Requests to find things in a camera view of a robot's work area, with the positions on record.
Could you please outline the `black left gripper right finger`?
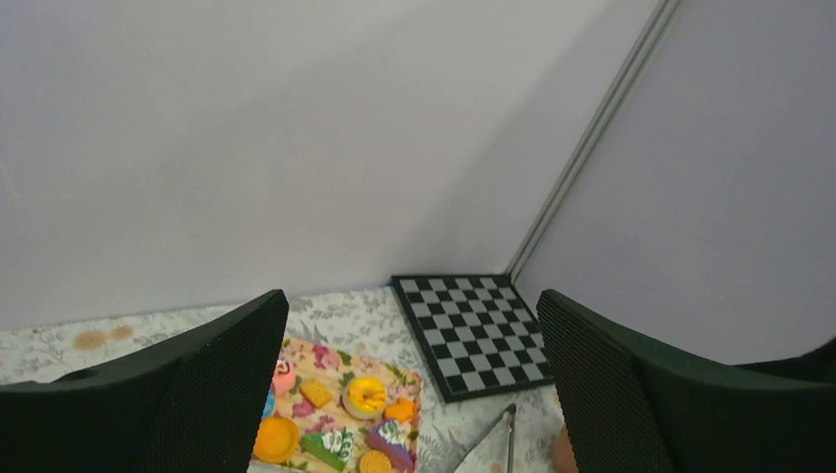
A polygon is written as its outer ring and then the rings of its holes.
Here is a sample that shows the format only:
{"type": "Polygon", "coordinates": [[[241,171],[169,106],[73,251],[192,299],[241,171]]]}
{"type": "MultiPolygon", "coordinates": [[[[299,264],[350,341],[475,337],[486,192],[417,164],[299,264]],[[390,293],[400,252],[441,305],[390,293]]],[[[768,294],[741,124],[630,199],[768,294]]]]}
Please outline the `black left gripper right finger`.
{"type": "Polygon", "coordinates": [[[554,290],[536,312],[584,472],[831,472],[835,345],[726,365],[554,290]]]}

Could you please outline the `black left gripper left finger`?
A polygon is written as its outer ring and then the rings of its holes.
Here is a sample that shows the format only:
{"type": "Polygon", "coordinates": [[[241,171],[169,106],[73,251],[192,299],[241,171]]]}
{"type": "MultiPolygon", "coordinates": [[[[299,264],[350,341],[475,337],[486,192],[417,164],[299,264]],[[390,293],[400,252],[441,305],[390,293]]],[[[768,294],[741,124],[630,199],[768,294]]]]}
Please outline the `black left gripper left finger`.
{"type": "Polygon", "coordinates": [[[5,472],[244,472],[283,343],[272,290],[159,343],[1,389],[5,472]]]}

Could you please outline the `purple cake slice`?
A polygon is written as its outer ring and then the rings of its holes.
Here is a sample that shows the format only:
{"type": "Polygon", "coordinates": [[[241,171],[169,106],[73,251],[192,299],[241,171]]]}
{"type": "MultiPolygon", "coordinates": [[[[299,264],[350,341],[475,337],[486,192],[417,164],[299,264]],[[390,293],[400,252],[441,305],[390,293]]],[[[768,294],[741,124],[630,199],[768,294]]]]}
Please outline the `purple cake slice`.
{"type": "Polygon", "coordinates": [[[407,448],[406,429],[398,421],[383,420],[374,425],[366,436],[366,444],[382,452],[395,472],[415,470],[415,462],[407,448]]]}

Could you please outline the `pink roll cake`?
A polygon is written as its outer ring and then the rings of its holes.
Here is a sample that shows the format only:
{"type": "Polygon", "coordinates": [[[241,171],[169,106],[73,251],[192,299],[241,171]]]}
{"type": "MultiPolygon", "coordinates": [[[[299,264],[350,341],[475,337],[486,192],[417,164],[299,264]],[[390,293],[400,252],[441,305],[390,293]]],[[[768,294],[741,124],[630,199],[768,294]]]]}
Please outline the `pink roll cake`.
{"type": "Polygon", "coordinates": [[[296,373],[293,365],[280,358],[272,376],[273,394],[280,397],[291,391],[296,385],[296,373]]]}

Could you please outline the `green cake slice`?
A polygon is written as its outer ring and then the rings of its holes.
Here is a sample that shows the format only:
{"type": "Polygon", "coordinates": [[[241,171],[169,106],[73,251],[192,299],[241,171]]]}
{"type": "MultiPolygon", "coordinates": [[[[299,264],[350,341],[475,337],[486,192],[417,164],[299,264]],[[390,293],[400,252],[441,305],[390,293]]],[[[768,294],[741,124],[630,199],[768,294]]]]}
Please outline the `green cake slice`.
{"type": "Polygon", "coordinates": [[[300,447],[337,472],[343,472],[354,451],[355,432],[337,429],[328,432],[304,434],[300,447]]]}

